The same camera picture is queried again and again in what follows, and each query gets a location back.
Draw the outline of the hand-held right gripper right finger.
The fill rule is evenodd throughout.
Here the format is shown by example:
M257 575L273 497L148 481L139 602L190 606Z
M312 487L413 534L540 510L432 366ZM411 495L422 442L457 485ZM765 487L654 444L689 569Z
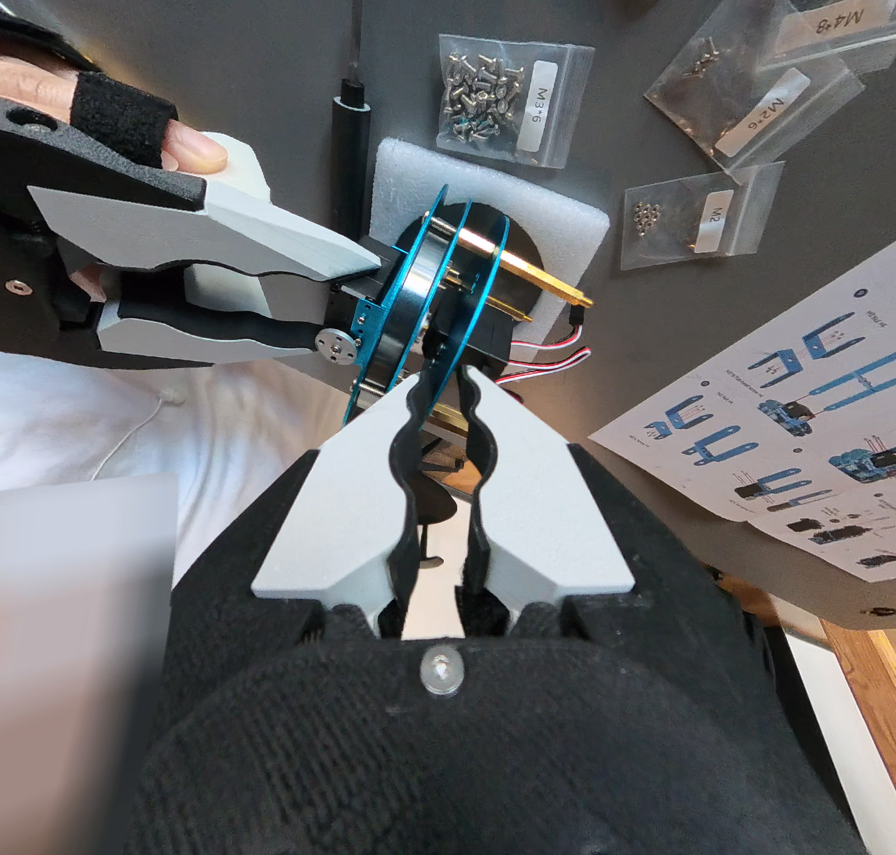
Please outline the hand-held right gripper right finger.
M634 578L569 444L472 367L458 372L473 492L458 588L466 632L504 632L530 603L618 594Z

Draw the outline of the bag of silver screws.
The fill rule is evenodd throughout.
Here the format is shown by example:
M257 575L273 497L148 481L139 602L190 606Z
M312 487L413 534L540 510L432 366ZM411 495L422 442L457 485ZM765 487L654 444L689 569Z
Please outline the bag of silver screws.
M438 147L533 167L566 166L595 50L441 34Z

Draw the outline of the white foam block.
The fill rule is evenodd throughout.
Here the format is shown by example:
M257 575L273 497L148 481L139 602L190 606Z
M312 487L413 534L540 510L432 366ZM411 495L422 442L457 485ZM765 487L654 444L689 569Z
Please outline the white foam block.
M600 211L549 189L394 138L376 152L369 234L388 245L431 208L447 186L446 204L472 200L517 222L547 273L578 285L609 230Z

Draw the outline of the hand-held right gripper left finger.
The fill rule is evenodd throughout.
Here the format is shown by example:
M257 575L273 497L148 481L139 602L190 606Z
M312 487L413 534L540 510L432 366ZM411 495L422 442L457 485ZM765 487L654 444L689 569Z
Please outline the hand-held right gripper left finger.
M429 375L409 376L330 438L252 581L260 598L361 609L375 636L399 637L417 580L421 460Z

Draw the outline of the person's left hand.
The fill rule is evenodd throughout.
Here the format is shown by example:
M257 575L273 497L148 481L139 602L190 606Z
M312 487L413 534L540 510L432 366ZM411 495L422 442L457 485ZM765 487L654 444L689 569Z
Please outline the person's left hand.
M70 122L78 71L62 60L30 48L2 47L1 96L61 122ZM161 148L166 170L216 174L228 164L228 152L217 141L179 121L168 123Z

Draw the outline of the printed instruction sheet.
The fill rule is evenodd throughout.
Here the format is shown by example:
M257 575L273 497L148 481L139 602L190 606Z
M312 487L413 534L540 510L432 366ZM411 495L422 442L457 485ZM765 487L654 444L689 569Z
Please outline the printed instruction sheet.
M895 573L895 246L591 435L712 512Z

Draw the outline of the person's white shirt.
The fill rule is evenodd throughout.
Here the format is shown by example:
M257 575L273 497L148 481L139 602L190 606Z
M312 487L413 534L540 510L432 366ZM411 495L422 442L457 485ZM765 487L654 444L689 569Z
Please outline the person's white shirt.
M178 477L174 583L297 458L342 392L276 361L122 370L1 355L1 487Z

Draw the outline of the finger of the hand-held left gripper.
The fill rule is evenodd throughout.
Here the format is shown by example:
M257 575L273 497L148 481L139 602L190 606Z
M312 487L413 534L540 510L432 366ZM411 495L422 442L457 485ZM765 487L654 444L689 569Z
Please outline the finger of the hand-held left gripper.
M206 263L260 277L314 281L375 272L380 259L350 239L271 204L252 147L220 133L227 171L206 176L206 206L189 212L30 186L50 229L106 265L154 270Z
M222 364L310 353L322 323L267 315L259 278L219 266L105 267L97 327L103 351Z

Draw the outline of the clear bag of small nuts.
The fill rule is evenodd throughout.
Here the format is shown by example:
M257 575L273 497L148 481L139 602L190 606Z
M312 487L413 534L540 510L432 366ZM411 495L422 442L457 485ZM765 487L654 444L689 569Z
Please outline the clear bag of small nuts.
M621 268L757 251L784 162L626 190Z

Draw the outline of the black screwdriver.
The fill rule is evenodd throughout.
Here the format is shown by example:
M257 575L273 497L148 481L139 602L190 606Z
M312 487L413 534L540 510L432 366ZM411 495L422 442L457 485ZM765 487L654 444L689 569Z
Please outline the black screwdriver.
M352 0L349 69L331 108L330 228L357 242L362 236L371 107L359 77L363 0Z

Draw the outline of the clear screw bag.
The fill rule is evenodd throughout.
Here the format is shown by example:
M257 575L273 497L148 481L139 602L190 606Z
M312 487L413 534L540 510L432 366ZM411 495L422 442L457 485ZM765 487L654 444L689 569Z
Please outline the clear screw bag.
M790 0L761 68L833 55L857 74L884 70L895 56L895 0Z
M865 88L835 55L773 58L790 0L723 0L644 97L722 169L765 164Z

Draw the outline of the blue robot arm base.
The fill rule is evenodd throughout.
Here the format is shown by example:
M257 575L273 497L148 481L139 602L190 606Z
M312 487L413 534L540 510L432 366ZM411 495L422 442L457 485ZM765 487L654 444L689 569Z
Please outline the blue robot arm base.
M592 301L527 261L535 256L533 244L520 231L513 233L506 215L472 201L446 205L446 194L443 187L396 245L364 237L361 244L380 258L381 267L330 288L318 351L357 368L343 424L413 372L414 354L431 373L430 409L461 365L497 380L508 365L533 377L575 366L588 355L580 348L544 364L511 358L514 329L530 321L535 288L570 307L572 333L546 350L577 341Z

